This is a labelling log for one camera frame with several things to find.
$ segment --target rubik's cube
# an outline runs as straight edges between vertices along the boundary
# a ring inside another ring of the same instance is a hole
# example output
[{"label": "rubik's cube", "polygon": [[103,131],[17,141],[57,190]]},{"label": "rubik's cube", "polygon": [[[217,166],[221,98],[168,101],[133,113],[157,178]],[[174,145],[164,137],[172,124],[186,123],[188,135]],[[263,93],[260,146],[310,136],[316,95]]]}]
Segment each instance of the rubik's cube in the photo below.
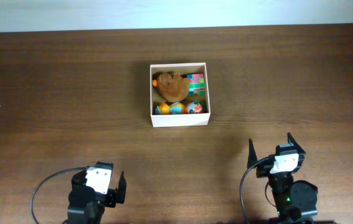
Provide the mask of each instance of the rubik's cube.
[{"label": "rubik's cube", "polygon": [[205,93],[204,74],[190,74],[189,96],[203,96]]}]

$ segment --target brown plush toy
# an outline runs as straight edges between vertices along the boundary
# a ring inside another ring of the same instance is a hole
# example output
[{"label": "brown plush toy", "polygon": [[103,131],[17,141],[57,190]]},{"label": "brown plush toy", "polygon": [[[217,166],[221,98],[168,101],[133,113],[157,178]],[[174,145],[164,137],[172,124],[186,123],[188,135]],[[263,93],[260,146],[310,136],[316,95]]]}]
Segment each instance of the brown plush toy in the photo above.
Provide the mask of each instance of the brown plush toy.
[{"label": "brown plush toy", "polygon": [[182,78],[180,73],[176,73],[173,78],[167,72],[162,72],[157,80],[153,80],[153,85],[165,100],[171,103],[179,102],[189,94],[190,78]]}]

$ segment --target black cable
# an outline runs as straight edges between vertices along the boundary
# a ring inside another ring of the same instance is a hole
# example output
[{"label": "black cable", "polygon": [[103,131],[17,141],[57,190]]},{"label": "black cable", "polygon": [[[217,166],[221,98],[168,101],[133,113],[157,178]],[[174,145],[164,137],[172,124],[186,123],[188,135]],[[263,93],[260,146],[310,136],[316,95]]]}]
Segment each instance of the black cable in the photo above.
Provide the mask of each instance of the black cable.
[{"label": "black cable", "polygon": [[247,174],[253,169],[255,168],[257,165],[261,164],[263,161],[268,160],[269,157],[265,157],[263,159],[260,159],[256,164],[254,164],[253,166],[251,166],[250,168],[247,169],[247,171],[245,171],[243,177],[241,178],[241,182],[240,182],[240,202],[241,202],[241,208],[243,209],[243,214],[244,214],[244,218],[245,218],[245,224],[250,224],[250,221],[247,217],[247,211],[245,210],[244,207],[244,201],[243,201],[243,183],[244,183],[244,179],[247,176]]},{"label": "black cable", "polygon": [[276,205],[273,205],[273,204],[269,201],[268,192],[267,192],[268,186],[269,186],[269,181],[266,183],[266,187],[265,187],[265,197],[266,197],[267,201],[268,201],[272,206],[276,207]]},{"label": "black cable", "polygon": [[49,179],[59,175],[59,174],[63,174],[65,172],[71,172],[71,171],[78,171],[78,170],[86,170],[86,167],[76,167],[76,168],[70,168],[70,169],[65,169],[65,170],[61,170],[58,171],[48,177],[46,177],[38,186],[37,188],[34,190],[34,193],[32,193],[32,197],[31,197],[31,203],[30,203],[30,207],[31,207],[31,215],[32,215],[32,219],[34,219],[35,224],[39,224],[38,220],[36,219],[35,215],[34,215],[34,197],[35,194],[38,192],[39,188],[42,186],[42,184],[44,184],[46,181],[48,181]]}]

